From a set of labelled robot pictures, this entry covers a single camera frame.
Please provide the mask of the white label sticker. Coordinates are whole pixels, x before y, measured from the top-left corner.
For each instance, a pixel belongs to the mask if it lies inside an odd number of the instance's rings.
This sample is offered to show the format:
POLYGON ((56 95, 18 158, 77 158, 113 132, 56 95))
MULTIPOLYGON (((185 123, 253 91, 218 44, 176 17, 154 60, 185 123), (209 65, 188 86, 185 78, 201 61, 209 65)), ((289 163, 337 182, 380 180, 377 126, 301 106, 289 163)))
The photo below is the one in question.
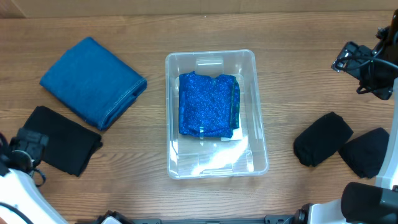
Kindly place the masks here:
POLYGON ((243 131, 242 127, 233 130, 233 135, 231 138, 221 138, 222 141, 235 141, 235 140, 242 140, 243 139, 243 131))

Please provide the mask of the large black cloth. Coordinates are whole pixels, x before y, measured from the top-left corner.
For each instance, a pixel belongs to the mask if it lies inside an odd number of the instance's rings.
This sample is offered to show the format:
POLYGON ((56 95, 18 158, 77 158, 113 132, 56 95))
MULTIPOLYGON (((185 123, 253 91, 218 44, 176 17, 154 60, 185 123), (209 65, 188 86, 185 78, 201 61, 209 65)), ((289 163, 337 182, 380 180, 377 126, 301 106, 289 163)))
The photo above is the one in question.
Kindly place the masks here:
POLYGON ((81 176, 91 156, 103 145, 101 135, 45 106, 36 107, 24 128, 49 137, 44 151, 46 163, 77 177, 81 176))

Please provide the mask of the clear plastic storage bin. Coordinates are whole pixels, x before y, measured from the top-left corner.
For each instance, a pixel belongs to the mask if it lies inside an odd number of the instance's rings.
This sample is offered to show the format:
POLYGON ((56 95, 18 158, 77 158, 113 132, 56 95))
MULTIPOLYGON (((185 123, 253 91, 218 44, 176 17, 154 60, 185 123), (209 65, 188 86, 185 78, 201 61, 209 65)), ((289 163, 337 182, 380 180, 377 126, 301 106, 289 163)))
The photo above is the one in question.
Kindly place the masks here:
POLYGON ((165 59, 167 171, 173 179, 262 175, 269 169, 256 59, 252 51, 174 52, 165 59), (236 77, 243 139, 193 137, 178 131, 179 76, 196 72, 236 77))

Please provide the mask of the blue denim cloth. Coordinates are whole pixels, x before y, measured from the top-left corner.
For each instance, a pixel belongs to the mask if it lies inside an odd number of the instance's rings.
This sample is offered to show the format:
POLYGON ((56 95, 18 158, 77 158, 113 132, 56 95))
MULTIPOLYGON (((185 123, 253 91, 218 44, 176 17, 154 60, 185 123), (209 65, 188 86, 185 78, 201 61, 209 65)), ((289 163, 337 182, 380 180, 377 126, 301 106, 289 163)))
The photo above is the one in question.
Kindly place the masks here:
POLYGON ((67 50, 40 80, 47 91, 100 131, 147 88, 147 80, 92 37, 67 50))

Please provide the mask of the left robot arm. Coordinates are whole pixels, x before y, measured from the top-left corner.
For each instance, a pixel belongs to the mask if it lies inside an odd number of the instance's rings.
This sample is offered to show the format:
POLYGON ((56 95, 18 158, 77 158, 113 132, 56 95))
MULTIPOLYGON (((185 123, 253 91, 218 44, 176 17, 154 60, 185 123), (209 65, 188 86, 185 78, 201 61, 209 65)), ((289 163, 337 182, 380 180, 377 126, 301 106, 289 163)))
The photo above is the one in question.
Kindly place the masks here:
POLYGON ((1 218, 7 223, 66 223, 44 199, 46 177, 37 168, 49 137, 21 128, 7 141, 1 136, 1 218))

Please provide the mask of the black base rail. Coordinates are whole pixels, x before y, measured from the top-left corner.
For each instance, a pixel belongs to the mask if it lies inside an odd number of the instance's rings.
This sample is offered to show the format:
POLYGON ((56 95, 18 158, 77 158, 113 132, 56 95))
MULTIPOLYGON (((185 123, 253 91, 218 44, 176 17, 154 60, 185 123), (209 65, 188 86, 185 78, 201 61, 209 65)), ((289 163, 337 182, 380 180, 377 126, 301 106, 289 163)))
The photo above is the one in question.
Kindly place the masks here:
POLYGON ((122 223, 122 224, 290 224, 294 222, 293 215, 267 215, 264 218, 222 218, 215 219, 185 219, 161 220, 159 218, 130 219, 120 213, 112 212, 99 216, 93 221, 78 221, 84 224, 122 223))

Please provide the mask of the sparkly blue cloth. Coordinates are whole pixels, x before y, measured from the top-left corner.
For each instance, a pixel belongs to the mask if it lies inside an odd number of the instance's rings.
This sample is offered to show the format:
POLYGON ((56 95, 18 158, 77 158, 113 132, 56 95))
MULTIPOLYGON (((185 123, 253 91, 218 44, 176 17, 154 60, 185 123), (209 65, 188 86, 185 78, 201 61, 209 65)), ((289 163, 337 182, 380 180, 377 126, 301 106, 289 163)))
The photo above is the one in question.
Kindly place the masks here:
POLYGON ((179 76, 178 130, 182 135, 231 138, 239 128, 240 87, 236 77, 195 72, 179 76))

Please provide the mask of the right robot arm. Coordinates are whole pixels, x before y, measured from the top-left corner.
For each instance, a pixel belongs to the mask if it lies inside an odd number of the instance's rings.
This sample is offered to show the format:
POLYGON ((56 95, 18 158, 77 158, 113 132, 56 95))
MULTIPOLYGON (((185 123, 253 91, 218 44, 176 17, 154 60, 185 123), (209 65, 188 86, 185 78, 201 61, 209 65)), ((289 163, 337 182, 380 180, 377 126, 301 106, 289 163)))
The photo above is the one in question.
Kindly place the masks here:
MULTIPOLYGON (((357 94, 372 93, 381 100, 397 97, 397 14, 376 34, 370 49, 347 42, 332 63, 359 81, 357 94)), ((338 152, 360 178, 376 178, 374 185, 350 182, 340 199, 308 203, 280 223, 397 223, 397 116, 387 132, 376 128, 355 139, 341 116, 330 112, 309 126, 293 143, 300 163, 315 167, 338 152)))

